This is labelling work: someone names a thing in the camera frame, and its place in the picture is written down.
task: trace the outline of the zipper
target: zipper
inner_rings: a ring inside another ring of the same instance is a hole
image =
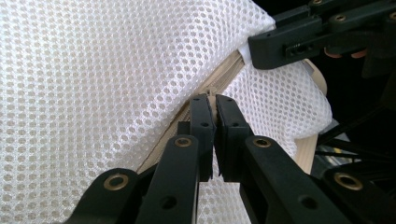
[[[216,111],[216,94],[222,94],[225,89],[230,85],[236,75],[241,71],[244,66],[244,60],[238,50],[231,53],[204,81],[204,83],[192,94],[205,93],[208,96],[210,106],[212,107],[213,118],[217,117]],[[140,174],[147,170],[149,167],[157,163],[163,149],[165,148],[169,138],[173,137],[177,133],[177,124],[180,121],[190,120],[190,105],[187,101],[178,111],[175,118],[170,123],[169,127],[163,133],[160,140],[155,145],[154,149],[148,154],[148,157],[137,169],[137,173]]]

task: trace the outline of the white fabric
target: white fabric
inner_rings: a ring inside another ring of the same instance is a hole
[[[248,0],[0,2],[0,223],[65,221],[102,172],[136,170],[191,93],[274,21]],[[330,108],[299,63],[247,64],[225,94],[292,156]],[[203,184],[200,223],[248,222]]]

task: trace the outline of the fabric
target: fabric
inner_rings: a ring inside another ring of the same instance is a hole
[[[0,2],[0,222],[65,221],[102,172],[136,170],[191,93],[274,21],[248,0]],[[292,156],[330,121],[295,63],[247,64],[224,92]],[[236,185],[203,184],[199,223],[243,223]]]

